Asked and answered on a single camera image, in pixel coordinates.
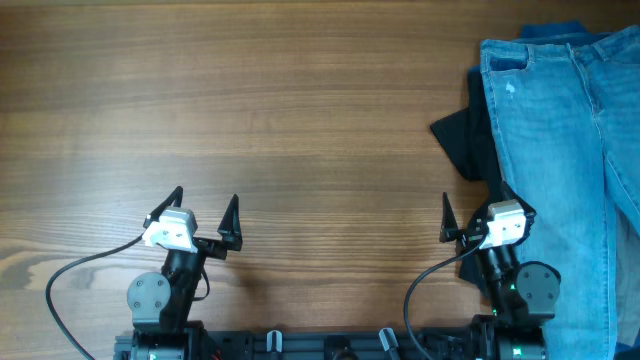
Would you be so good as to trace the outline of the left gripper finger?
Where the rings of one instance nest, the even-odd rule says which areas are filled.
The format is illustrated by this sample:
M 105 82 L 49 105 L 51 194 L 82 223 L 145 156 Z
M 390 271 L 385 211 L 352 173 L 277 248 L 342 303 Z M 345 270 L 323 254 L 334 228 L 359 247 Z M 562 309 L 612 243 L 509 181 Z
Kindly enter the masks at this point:
M 239 216 L 239 197 L 237 194 L 234 194 L 229 201 L 217 232 L 224 240 L 242 239 Z
M 168 197 L 154 208 L 145 218 L 144 225 L 149 226 L 152 222 L 158 221 L 160 215 L 167 207 L 180 207 L 183 199 L 183 187 L 177 186 Z

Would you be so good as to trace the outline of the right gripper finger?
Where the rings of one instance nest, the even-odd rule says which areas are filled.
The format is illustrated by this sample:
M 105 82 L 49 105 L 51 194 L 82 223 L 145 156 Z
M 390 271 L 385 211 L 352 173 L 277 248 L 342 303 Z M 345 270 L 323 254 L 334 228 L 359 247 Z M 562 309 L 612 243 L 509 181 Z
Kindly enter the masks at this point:
M 449 201 L 448 194 L 442 193 L 442 221 L 440 234 L 441 235 L 456 235 L 458 233 L 458 225 L 453 212 L 451 203 Z
M 504 200 L 516 200 L 524 210 L 524 215 L 528 220 L 533 220 L 536 216 L 536 210 L 517 195 L 513 189 L 505 182 L 502 181 L 500 185 L 500 191 Z

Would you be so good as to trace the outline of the light blue denim jeans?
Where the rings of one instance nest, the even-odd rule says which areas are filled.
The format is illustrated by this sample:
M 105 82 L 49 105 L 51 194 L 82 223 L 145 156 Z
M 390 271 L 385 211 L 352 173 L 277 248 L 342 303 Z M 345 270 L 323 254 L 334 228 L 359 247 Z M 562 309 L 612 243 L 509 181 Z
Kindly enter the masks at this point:
M 519 257 L 561 274 L 554 359 L 610 359 L 639 331 L 639 29 L 487 40 L 501 175 L 537 212 Z

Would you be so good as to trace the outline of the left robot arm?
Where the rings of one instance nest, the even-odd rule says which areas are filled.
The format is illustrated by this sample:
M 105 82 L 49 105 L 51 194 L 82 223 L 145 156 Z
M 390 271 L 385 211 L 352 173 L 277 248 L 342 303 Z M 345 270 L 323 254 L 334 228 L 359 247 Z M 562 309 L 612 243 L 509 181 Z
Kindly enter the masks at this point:
M 218 239 L 198 237 L 192 210 L 182 206 L 183 188 L 174 191 L 144 220 L 141 239 L 167 251 L 161 270 L 136 277 L 127 291 L 133 334 L 114 346 L 117 360 L 220 359 L 222 353 L 200 321 L 188 319 L 200 281 L 207 281 L 205 262 L 239 252 L 243 239 L 239 197 L 234 195 L 218 226 Z

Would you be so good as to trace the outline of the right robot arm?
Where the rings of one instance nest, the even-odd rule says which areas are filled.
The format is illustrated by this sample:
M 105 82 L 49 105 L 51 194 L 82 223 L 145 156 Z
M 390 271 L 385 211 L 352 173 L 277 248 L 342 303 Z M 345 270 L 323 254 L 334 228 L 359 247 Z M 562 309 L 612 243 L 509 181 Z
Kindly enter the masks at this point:
M 455 359 L 546 360 L 542 325 L 555 317 L 561 275 L 540 262 L 520 262 L 516 247 L 529 236 L 536 210 L 501 184 L 503 199 L 474 225 L 460 228 L 449 198 L 442 196 L 442 242 L 454 241 L 459 255 L 474 257 L 493 314 L 476 315 L 463 330 Z

